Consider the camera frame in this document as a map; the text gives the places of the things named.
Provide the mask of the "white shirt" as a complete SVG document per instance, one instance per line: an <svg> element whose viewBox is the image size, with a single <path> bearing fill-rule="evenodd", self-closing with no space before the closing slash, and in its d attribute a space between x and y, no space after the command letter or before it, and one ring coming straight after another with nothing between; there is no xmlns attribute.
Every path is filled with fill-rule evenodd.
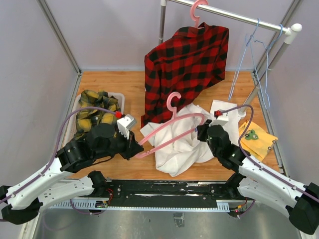
<svg viewBox="0 0 319 239"><path fill-rule="evenodd" d="M206 120L214 120L213 113L216 110L227 110L236 106L237 104L234 103L214 100L210 112L208 112L199 105L191 103L179 110L177 115L181 116L185 114L201 113L205 115ZM200 122L200 117L181 119L154 134L148 142L151 146L157 147L170 139L195 128ZM176 177L183 173L194 163L204 163L212 158L213 154L207 143L199 141L196 132L192 132L155 152L156 169L169 174L171 177Z"/></svg>

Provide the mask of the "yellow plaid flannel shirt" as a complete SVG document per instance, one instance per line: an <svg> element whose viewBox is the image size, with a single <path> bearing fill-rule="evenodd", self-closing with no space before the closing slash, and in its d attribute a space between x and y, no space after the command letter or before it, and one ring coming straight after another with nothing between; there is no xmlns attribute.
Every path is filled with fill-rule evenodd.
<svg viewBox="0 0 319 239"><path fill-rule="evenodd" d="M118 99L110 96L105 91L84 90L80 95L78 103L80 108L99 107L112 112L121 111ZM100 123L115 124L116 120L115 115L111 113L94 109L82 110L76 114L76 133L74 134L74 138L79 139L83 137L92 127Z"/></svg>

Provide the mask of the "red black plaid shirt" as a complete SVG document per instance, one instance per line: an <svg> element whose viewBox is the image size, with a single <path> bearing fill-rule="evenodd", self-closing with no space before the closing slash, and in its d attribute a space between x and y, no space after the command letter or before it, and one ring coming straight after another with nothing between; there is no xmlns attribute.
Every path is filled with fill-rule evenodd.
<svg viewBox="0 0 319 239"><path fill-rule="evenodd" d="M145 55L145 113L141 126L164 123L172 113L166 100L172 92L181 110L205 89L225 79L229 29L203 22L198 28L182 27L170 39Z"/></svg>

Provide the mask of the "blue wire hanger of grey shirt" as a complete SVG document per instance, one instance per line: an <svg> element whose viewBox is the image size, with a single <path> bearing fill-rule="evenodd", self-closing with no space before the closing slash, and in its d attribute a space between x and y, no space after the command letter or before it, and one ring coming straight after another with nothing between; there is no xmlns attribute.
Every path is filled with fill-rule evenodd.
<svg viewBox="0 0 319 239"><path fill-rule="evenodd" d="M253 62L253 66L254 66L254 69L257 70L256 68L256 65L255 65L255 61L254 61L254 54L253 54L253 47L252 47L252 44L250 43L250 41L253 41L254 43L261 43L266 51L266 70L265 70L265 86L262 87L261 86L261 78L259 77L259 75L257 74L257 82L259 84L259 87L258 89L261 91L261 96L262 96L262 101L263 101L263 104L264 104L264 107L268 110L269 107L270 107L270 97L267 93L267 80L268 80L268 71L270 70L269 69L269 53L270 53L270 50L273 48L274 44L278 41L278 39L282 36L283 34L283 25L282 24L279 24L280 26L280 33L279 33L279 36L277 36L275 39L273 39L267 46L265 45L265 43L263 41L260 41L260 40L257 40L255 38L255 32L257 31L258 29L258 26L256 26L254 32L250 35L250 38L249 40L247 41L247 46L250 46L250 50L251 50L251 56L252 56L252 62Z"/></svg>

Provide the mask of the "blue wire hanger with plaid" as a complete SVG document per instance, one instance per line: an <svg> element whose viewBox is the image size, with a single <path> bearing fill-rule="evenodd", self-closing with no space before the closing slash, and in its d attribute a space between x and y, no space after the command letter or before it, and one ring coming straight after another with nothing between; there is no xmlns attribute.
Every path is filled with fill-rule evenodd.
<svg viewBox="0 0 319 239"><path fill-rule="evenodd" d="M254 35L255 35L258 27L259 27L259 24L260 24L260 19L258 18L257 19L257 24L256 24L256 27L255 27L254 31L250 34L249 37L248 37L248 35L245 36L245 42L244 42L244 46L243 46L243 49L242 49L242 52L241 52L242 55L241 55L241 58L238 60L237 68L236 68L235 73L234 73L234 77L233 77L233 80L232 80L232 85L231 85L229 96L228 96L228 100L229 101L233 97L235 86L236 86L237 80L239 78L239 73L240 73L240 70L242 68L242 64L243 64L243 61L245 59L247 49L250 46L250 42L251 42L252 38L254 37Z"/></svg>

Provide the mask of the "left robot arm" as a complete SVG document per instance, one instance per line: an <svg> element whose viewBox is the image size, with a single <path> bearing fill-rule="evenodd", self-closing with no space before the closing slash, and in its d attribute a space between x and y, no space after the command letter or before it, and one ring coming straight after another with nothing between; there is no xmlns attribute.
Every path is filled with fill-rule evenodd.
<svg viewBox="0 0 319 239"><path fill-rule="evenodd" d="M144 148L135 140L133 132L122 135L116 126L101 123L84 134L71 140L58 150L54 159L15 186L1 186L0 201L3 222L15 225L33 220L43 210L75 197L101 197L107 191L106 179L100 171L62 186L60 180L78 171L95 165L98 159L104 161L119 154L129 160Z"/></svg>

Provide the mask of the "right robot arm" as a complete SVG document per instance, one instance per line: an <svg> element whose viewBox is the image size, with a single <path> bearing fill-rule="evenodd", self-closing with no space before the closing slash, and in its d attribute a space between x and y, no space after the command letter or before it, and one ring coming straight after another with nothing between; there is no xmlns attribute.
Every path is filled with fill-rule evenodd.
<svg viewBox="0 0 319 239"><path fill-rule="evenodd" d="M313 235L319 227L319 187L295 181L257 160L231 143L228 133L211 120L196 128L197 138L207 143L218 161L234 173L226 194L259 201L286 216L299 231Z"/></svg>

